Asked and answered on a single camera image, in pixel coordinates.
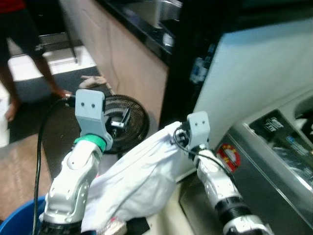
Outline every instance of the wooden cabinet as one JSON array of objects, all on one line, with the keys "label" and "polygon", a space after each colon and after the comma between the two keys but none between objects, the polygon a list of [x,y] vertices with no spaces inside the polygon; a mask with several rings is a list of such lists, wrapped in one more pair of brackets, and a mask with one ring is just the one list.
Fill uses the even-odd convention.
[{"label": "wooden cabinet", "polygon": [[168,67],[96,1],[61,3],[115,93],[141,102],[156,129]]}]

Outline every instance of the green ring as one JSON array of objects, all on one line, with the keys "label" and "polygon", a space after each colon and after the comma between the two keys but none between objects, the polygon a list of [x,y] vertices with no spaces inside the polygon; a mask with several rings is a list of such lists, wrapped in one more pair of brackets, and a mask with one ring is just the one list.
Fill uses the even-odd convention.
[{"label": "green ring", "polygon": [[82,137],[79,137],[77,138],[74,143],[78,143],[79,141],[90,141],[94,144],[96,144],[102,152],[104,152],[104,150],[106,149],[107,147],[107,143],[104,141],[104,139],[102,139],[101,137],[99,136],[96,136],[96,135],[92,135],[92,134],[88,134],[88,135],[85,135],[85,136],[82,136]]}]

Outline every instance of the tile floor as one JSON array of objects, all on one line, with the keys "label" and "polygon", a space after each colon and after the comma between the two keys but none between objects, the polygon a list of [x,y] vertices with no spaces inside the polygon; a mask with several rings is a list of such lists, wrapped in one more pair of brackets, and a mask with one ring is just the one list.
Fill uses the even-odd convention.
[{"label": "tile floor", "polygon": [[[84,46],[76,47],[78,63],[69,48],[62,50],[49,51],[44,54],[53,74],[81,70],[96,66],[92,57]],[[9,67],[15,81],[34,79],[42,75],[36,69],[34,63],[27,55],[13,57],[9,60]],[[4,114],[9,105],[9,94],[0,83],[0,147],[9,144],[10,131],[7,129],[7,121]]]}]

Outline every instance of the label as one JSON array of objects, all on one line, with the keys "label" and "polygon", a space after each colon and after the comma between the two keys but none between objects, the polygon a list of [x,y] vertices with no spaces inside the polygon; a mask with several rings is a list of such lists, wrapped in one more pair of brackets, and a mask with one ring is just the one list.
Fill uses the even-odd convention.
[{"label": "label", "polygon": [[303,180],[313,183],[313,150],[280,111],[266,114],[250,128]]},{"label": "label", "polygon": [[240,165],[240,156],[238,151],[230,144],[224,143],[217,151],[217,157],[222,159],[233,172]]}]

